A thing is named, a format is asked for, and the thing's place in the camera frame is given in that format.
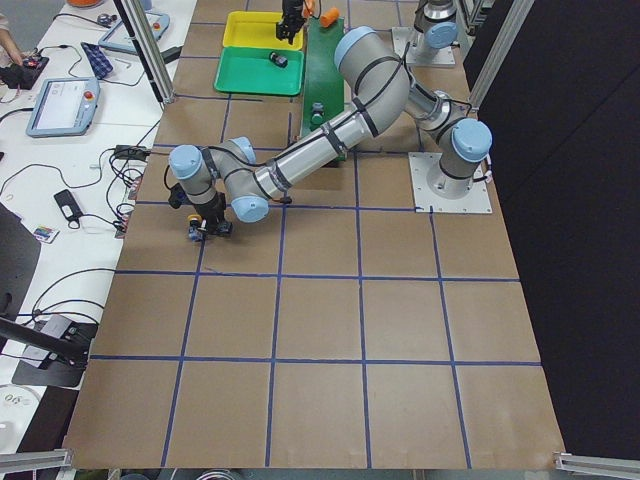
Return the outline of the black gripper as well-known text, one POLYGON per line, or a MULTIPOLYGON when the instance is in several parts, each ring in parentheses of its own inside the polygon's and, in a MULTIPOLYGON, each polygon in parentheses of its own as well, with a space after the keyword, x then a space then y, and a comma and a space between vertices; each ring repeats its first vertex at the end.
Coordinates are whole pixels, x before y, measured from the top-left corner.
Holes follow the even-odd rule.
POLYGON ((276 25, 276 37, 288 40, 290 45, 296 42, 299 31, 305 19, 303 17, 303 0, 283 0, 281 3, 282 16, 276 25))
POLYGON ((224 194, 215 194, 204 203, 192 201, 196 214, 199 214, 206 222, 206 236, 214 235, 228 237, 233 231, 233 225, 224 217, 226 210, 226 198, 224 194))

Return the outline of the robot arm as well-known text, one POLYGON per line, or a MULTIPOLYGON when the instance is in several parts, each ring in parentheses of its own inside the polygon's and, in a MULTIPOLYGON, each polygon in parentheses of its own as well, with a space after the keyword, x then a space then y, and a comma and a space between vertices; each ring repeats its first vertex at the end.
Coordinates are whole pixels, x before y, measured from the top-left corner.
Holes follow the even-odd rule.
POLYGON ((271 201, 362 141, 382 134, 401 113, 409 114, 442 150, 431 190, 448 199, 465 195, 493 143, 486 124, 457 111, 446 94, 424 87, 403 56, 368 26, 343 36, 334 65, 353 92, 351 104, 268 161, 257 163, 246 137, 216 146, 180 145, 171 151, 168 169, 177 182, 168 203, 174 209, 194 207, 198 217, 189 223, 194 240, 230 235, 226 209, 245 223, 264 219, 271 201))
MULTIPOLYGON (((275 37, 293 43, 294 37, 311 18, 323 27, 332 25, 339 11, 321 13, 320 1, 282 1, 282 13, 275 24, 275 37)), ((412 27, 393 27, 394 51, 404 55, 409 65, 453 67, 452 50, 457 41, 456 6, 453 1, 419 1, 412 27)))

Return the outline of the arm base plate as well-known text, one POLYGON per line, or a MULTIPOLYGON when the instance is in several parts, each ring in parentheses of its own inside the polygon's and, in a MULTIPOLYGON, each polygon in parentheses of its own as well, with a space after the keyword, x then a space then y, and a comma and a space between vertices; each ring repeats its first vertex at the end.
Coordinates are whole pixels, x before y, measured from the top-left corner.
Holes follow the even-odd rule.
POLYGON ((413 27, 393 27, 391 37, 395 53, 405 56, 409 66, 453 68, 456 64, 450 45, 440 49, 431 47, 425 35, 413 27))
POLYGON ((436 152, 408 154, 414 209, 418 213, 491 214, 482 164, 476 164, 471 177, 458 180, 441 170, 441 156, 436 152))

